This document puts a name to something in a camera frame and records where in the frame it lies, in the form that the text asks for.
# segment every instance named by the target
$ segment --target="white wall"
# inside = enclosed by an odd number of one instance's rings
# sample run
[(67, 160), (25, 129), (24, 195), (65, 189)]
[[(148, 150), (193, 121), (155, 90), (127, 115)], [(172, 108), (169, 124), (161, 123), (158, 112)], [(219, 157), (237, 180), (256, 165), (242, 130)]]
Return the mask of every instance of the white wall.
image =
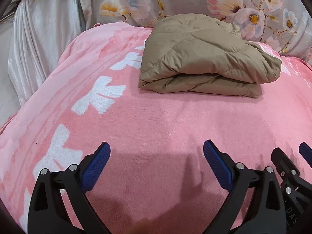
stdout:
[(0, 128), (21, 108), (7, 72), (13, 18), (0, 24)]

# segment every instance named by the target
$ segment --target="blue textured rubber pad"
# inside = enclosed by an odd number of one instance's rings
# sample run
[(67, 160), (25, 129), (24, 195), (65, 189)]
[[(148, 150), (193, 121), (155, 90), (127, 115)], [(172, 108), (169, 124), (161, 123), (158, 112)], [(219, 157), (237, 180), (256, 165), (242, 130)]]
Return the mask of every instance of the blue textured rubber pad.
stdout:
[(105, 143), (82, 174), (81, 190), (83, 193), (93, 189), (109, 158), (110, 145)]
[(307, 161), (309, 166), (312, 168), (312, 149), (306, 143), (301, 143), (299, 146), (299, 153)]
[(204, 156), (218, 179), (220, 186), (230, 192), (233, 188), (232, 173), (220, 157), (219, 150), (215, 149), (209, 140), (204, 143)]

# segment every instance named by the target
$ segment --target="bedspread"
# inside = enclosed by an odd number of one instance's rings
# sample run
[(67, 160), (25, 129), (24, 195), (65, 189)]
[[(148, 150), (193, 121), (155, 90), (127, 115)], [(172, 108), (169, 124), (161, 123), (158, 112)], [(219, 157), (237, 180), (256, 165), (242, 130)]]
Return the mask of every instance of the bedspread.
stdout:
[[(202, 233), (227, 196), (203, 156), (207, 139), (249, 168), (272, 166), (270, 154), (280, 147), (312, 181), (298, 153), (301, 142), (312, 145), (307, 64), (283, 57), (280, 78), (262, 85), (258, 99), (158, 94), (138, 89), (151, 30), (119, 22), (82, 33), (0, 131), (0, 197), (24, 230), (40, 170), (79, 163), (102, 141), (110, 144), (111, 157), (86, 195), (112, 233), (143, 217), (152, 220), (155, 233)], [(79, 226), (66, 193), (63, 197)], [(246, 209), (244, 204), (238, 222)]]

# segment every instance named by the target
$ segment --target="bolt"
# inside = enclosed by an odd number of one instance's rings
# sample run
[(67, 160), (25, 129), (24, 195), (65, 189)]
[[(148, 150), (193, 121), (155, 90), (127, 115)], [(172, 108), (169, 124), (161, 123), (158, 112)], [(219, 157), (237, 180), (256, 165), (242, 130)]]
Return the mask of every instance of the bolt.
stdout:
[(47, 172), (48, 172), (48, 169), (44, 168), (44, 169), (41, 170), (40, 173), (41, 173), (42, 175), (44, 175), (44, 174), (46, 174)]
[(77, 169), (77, 165), (76, 164), (72, 164), (71, 166), (69, 166), (69, 170), (71, 171), (75, 171)]
[(272, 173), (272, 172), (273, 172), (273, 168), (270, 167), (270, 166), (268, 166), (268, 167), (266, 168), (266, 171), (267, 171), (268, 173)]
[(286, 187), (286, 193), (290, 194), (291, 193), (291, 188), (290, 187)]
[(236, 164), (236, 167), (240, 170), (244, 169), (245, 168), (245, 165), (243, 163), (237, 163)]

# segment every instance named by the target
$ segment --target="white curtain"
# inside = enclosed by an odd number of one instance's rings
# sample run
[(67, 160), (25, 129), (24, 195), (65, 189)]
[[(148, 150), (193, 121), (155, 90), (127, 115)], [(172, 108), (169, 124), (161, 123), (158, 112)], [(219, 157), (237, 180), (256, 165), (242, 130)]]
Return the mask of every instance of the white curtain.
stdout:
[(8, 73), (23, 106), (66, 46), (81, 33), (77, 0), (22, 0), (15, 13)]
[(21, 108), (18, 96), (7, 73), (13, 18), (0, 24), (0, 128)]

